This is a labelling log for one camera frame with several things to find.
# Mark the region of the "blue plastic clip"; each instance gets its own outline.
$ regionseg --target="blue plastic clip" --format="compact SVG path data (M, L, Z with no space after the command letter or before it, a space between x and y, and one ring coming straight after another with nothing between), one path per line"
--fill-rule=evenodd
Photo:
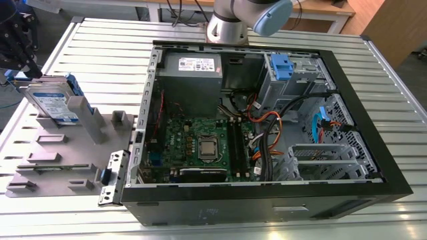
M271 65L277 81L288 81L293 74L293 63L285 54L271 54Z

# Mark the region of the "side panel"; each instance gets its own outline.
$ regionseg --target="side panel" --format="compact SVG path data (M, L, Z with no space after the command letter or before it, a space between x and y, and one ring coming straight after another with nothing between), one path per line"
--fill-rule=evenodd
M355 196L124 202L144 226L285 222L337 218L372 205Z

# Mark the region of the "slotted metal surface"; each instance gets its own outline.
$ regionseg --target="slotted metal surface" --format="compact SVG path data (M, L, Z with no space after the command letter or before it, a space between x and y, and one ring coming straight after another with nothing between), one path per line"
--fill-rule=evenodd
M72 23L44 66L72 72L101 113L137 114L152 40L204 42L202 29L168 23L89 19ZM0 236L126 239L424 239L427 236L425 112L400 84L373 46L357 36L280 31L251 45L331 50L395 157L413 194L323 221L142 227L124 207L97 207L97 196L6 198L0 195ZM24 100L0 136L0 192L29 151L38 126Z

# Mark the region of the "metal bracket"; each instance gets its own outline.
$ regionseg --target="metal bracket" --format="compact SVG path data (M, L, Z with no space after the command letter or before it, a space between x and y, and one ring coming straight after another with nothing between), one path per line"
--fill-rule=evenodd
M122 206L120 203L121 192L128 170L129 152L120 150L110 153L108 166L104 171L110 171L108 185L101 188L97 206Z

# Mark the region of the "white label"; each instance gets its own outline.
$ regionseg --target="white label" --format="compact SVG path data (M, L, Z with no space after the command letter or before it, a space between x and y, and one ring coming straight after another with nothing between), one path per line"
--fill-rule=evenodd
M64 125L76 124L78 118L77 115L68 110L64 94L34 92L32 95L52 119Z
M180 58L178 71L214 72L213 58Z
M253 101L253 107L256 107L256 109L260 109L260 108L261 108L261 105L259 104L257 101Z
M261 168L260 167L253 167L253 173L256 175L261 175Z

